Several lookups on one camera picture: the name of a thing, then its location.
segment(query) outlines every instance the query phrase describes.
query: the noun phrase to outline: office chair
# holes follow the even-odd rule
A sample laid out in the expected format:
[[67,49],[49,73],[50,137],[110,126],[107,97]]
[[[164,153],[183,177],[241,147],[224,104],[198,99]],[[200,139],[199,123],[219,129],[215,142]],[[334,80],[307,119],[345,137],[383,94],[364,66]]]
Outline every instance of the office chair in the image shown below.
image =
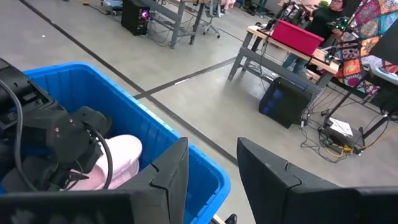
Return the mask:
[[220,30],[219,28],[215,27],[212,22],[213,18],[220,18],[221,17],[221,0],[210,0],[208,2],[208,5],[205,6],[205,13],[206,16],[210,18],[210,22],[204,22],[201,26],[205,28],[205,31],[203,32],[203,35],[206,35],[206,33],[212,29],[216,32],[217,38],[220,38]]

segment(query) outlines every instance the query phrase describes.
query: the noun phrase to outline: colorful patterned fabric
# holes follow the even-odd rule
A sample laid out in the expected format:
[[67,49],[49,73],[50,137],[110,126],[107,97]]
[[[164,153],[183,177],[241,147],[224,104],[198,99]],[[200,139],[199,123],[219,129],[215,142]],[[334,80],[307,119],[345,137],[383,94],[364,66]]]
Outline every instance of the colorful patterned fabric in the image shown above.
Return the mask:
[[[362,75],[362,64],[364,63],[384,68],[392,66],[389,62],[369,55],[369,52],[398,18],[398,1],[363,0],[353,16],[354,21],[351,26],[359,34],[359,41],[362,43],[362,47],[360,50],[352,48],[337,53],[337,57],[343,60],[343,67],[335,75],[339,81],[348,86],[354,86],[358,83]],[[352,40],[353,38],[352,35],[346,34],[343,36],[343,41]],[[378,88],[372,83],[364,82],[359,85],[358,90],[372,95]]]

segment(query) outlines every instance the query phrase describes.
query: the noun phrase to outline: gray floor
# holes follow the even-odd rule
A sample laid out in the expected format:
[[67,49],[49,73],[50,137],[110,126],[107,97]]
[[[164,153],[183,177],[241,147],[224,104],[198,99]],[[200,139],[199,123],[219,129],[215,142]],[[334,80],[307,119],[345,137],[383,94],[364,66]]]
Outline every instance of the gray floor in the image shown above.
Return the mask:
[[[82,6],[79,0],[28,2],[145,91],[235,57],[246,34],[246,27],[261,21],[260,18],[245,14],[239,9],[232,9],[227,16],[215,21],[222,29],[220,39],[210,32],[208,35],[199,35],[195,45],[188,45],[189,39],[184,38],[176,45],[175,50],[170,50],[151,40],[164,39],[166,32],[134,37],[114,18]],[[98,1],[92,0],[92,3],[98,5]],[[185,25],[191,27],[193,22],[190,24],[190,17],[185,17],[188,21]],[[131,95],[139,93],[19,1],[2,0],[0,18],[0,57],[21,70],[85,61],[100,68]],[[161,31],[159,26],[156,29],[157,32]],[[275,61],[285,57],[284,51],[272,47],[268,48],[267,53]],[[310,149],[300,147],[304,137],[298,128],[286,130],[257,112],[259,99],[267,84],[261,83],[249,73],[237,75],[232,82],[228,82],[226,77],[230,68],[231,64],[227,63],[221,68],[209,69],[209,72],[156,92],[149,99],[162,103],[234,157],[236,138],[244,136],[305,170],[341,186],[398,185],[398,153],[394,147],[398,142],[397,135],[388,136],[376,143],[360,157],[349,156],[338,164],[326,162]],[[325,91],[322,98],[328,97],[315,111],[332,106],[341,98],[338,92],[330,88]],[[145,97],[140,102],[181,135],[188,136],[191,142],[227,171],[232,190],[218,215],[226,218],[230,213],[236,213],[241,222],[254,223],[238,168],[198,138],[200,134],[191,133],[182,126],[179,119],[165,114],[162,111],[164,108],[159,109]],[[336,118],[359,127],[366,126],[375,115],[375,112],[354,103],[338,110]],[[321,117],[317,113],[313,119],[320,121]],[[397,125],[392,123],[388,130],[394,128]],[[314,129],[307,127],[306,131],[310,138],[317,138]],[[368,142],[375,139],[380,132],[378,130],[374,133]]]

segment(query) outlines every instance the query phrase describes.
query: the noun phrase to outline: red box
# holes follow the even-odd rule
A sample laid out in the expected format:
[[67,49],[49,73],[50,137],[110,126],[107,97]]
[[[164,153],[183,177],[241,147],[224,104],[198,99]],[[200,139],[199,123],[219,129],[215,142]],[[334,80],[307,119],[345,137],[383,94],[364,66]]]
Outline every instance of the red box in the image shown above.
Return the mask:
[[322,37],[282,20],[276,24],[271,37],[308,56],[323,42]]

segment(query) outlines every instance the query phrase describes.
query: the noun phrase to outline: computer case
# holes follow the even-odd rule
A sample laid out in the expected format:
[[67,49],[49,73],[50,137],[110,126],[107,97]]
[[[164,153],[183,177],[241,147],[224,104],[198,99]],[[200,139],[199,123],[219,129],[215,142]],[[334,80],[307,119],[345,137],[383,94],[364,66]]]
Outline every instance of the computer case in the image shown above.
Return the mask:
[[121,24],[133,35],[146,35],[149,6],[140,0],[124,0]]
[[272,118],[285,128],[300,124],[304,109],[312,100],[313,93],[284,78],[276,78],[267,89],[259,104],[259,112]]

